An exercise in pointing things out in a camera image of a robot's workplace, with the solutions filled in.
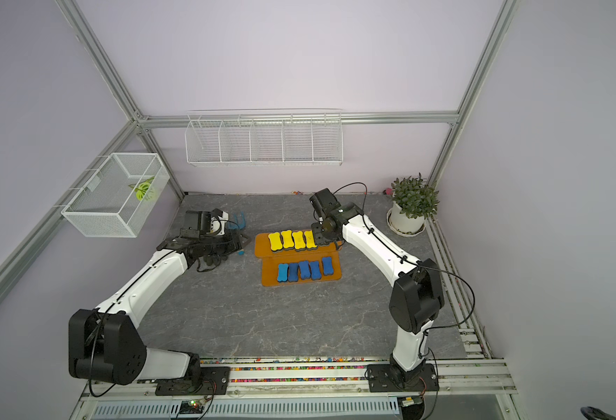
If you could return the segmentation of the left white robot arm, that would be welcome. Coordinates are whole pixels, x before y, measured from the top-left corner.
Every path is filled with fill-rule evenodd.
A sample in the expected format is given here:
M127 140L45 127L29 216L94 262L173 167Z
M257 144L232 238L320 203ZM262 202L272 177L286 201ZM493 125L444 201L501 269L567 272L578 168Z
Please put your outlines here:
M135 381L202 383L199 355L149 348L138 332L144 316L169 285L193 265L212 271L249 244L234 229L219 236L176 236L157 246L149 262L126 285L94 309L80 309L68 321L68 371L89 383L128 385Z

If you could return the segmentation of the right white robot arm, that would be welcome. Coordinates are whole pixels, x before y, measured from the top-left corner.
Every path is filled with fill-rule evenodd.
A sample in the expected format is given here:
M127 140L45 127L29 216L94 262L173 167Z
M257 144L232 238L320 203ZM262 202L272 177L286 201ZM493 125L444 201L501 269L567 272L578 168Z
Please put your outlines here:
M353 203L347 206L311 201L317 221L312 225L317 243L352 245L382 273L392 287L388 309L397 325L390 365L405 375L425 361L426 335L444 306L438 267L421 261L382 234Z

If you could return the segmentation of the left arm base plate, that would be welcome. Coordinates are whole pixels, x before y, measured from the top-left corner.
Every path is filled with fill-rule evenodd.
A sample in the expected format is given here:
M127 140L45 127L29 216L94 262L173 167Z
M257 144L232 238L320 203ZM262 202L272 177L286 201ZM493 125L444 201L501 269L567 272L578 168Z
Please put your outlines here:
M180 379L157 380L157 397L219 396L227 393L231 369L228 367L200 367L196 374Z

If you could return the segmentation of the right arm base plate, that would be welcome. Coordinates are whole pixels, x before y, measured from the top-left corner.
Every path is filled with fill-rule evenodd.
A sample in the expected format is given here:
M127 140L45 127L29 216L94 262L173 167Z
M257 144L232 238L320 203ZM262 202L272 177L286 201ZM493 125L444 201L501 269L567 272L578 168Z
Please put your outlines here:
M416 392L424 394L439 390L438 374L434 365L421 363L411 371L404 371L395 363L368 365L364 378L372 393Z

